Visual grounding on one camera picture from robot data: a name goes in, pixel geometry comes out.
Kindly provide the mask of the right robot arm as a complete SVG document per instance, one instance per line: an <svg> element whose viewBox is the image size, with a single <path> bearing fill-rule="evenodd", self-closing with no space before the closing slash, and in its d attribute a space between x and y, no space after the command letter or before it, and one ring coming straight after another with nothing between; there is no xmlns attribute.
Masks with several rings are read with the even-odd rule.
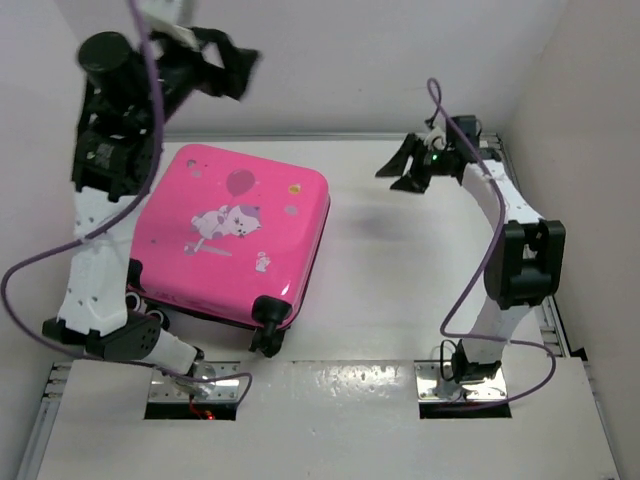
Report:
<svg viewBox="0 0 640 480"><path fill-rule="evenodd" d="M444 128L427 119L424 131L407 134L376 175L392 179L393 190L411 194L425 193L435 177L451 177L485 215L493 236L472 276L483 282L485 301L471 331L453 335L455 350L441 375L456 383L493 377L521 320L559 287L563 223L545 219L528 204L499 154L481 146L473 115L456 116Z"/></svg>

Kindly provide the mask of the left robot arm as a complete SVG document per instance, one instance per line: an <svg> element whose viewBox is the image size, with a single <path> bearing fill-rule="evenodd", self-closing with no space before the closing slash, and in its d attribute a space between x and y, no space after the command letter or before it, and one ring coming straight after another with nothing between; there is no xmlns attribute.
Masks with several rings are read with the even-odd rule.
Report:
<svg viewBox="0 0 640 480"><path fill-rule="evenodd" d="M120 33L86 39L77 61L86 76L71 180L75 243L66 294L43 335L92 357L145 364L182 378L202 351L166 332L161 322L128 306L133 230L162 154L162 128L194 92L240 100L260 61L224 32L196 28L187 46L165 33L132 46Z"/></svg>

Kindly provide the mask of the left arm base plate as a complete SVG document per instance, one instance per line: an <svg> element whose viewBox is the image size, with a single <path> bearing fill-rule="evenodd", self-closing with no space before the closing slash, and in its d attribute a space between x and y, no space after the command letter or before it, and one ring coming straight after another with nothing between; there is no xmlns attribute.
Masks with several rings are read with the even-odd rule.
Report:
<svg viewBox="0 0 640 480"><path fill-rule="evenodd" d="M239 373L239 362L204 361L195 371L195 377L206 383L177 380L159 371L152 374L148 400L156 404L186 404L190 398L196 403L234 403L240 396L240 379L221 380Z"/></svg>

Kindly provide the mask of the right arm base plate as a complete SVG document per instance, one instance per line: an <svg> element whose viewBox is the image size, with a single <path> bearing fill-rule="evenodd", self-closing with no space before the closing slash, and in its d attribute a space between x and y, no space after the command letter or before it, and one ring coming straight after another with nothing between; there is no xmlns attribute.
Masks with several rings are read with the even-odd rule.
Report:
<svg viewBox="0 0 640 480"><path fill-rule="evenodd" d="M507 386L501 368L494 376L460 383L445 379L437 360L416 361L414 373L420 404L486 403L507 398Z"/></svg>

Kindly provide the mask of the pink hard-shell suitcase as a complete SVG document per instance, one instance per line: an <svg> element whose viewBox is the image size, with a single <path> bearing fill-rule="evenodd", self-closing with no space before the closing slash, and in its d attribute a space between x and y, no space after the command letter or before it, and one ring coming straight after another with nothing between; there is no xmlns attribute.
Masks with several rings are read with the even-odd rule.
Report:
<svg viewBox="0 0 640 480"><path fill-rule="evenodd" d="M314 169L188 144L136 222L127 303L246 328L250 351L271 358L301 309L330 205Z"/></svg>

